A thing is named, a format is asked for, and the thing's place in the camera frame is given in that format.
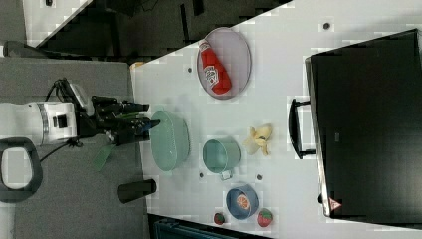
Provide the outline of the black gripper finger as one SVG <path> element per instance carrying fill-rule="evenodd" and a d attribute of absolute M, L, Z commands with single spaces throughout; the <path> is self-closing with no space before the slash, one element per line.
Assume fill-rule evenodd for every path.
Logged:
<path fill-rule="evenodd" d="M 152 128 L 158 126 L 160 124 L 160 120 L 159 119 L 155 119 L 155 120 L 147 120 L 147 121 L 142 121 L 139 125 L 138 125 L 138 129 L 137 132 L 138 133 L 145 133 L 150 131 Z"/>
<path fill-rule="evenodd" d="M 134 112 L 147 112 L 149 110 L 149 104 L 137 104 L 137 103 L 123 103 L 122 111 L 124 113 Z"/>

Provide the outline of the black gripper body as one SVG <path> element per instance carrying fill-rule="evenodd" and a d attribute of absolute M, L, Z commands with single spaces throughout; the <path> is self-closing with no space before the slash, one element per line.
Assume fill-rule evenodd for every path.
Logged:
<path fill-rule="evenodd" d="M 94 111 L 89 114 L 86 109 L 77 107 L 78 138 L 88 138 L 97 134 L 108 136 L 112 144 L 123 145 L 149 140 L 149 131 L 138 133 L 138 125 L 150 120 L 141 116 L 141 112 L 124 113 L 123 103 L 116 98 L 92 96 Z"/>

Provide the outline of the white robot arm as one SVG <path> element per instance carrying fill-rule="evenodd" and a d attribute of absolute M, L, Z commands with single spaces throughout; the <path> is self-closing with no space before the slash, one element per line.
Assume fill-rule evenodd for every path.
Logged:
<path fill-rule="evenodd" d="M 46 144 L 74 145 L 82 138 L 105 134 L 115 145 L 146 141 L 158 119 L 141 117 L 148 105 L 96 97 L 94 110 L 77 102 L 31 102 L 1 105 L 1 158 L 28 158 L 32 176 L 17 188 L 1 184 L 1 201 L 19 203 L 42 184 L 43 169 L 36 148 Z"/>

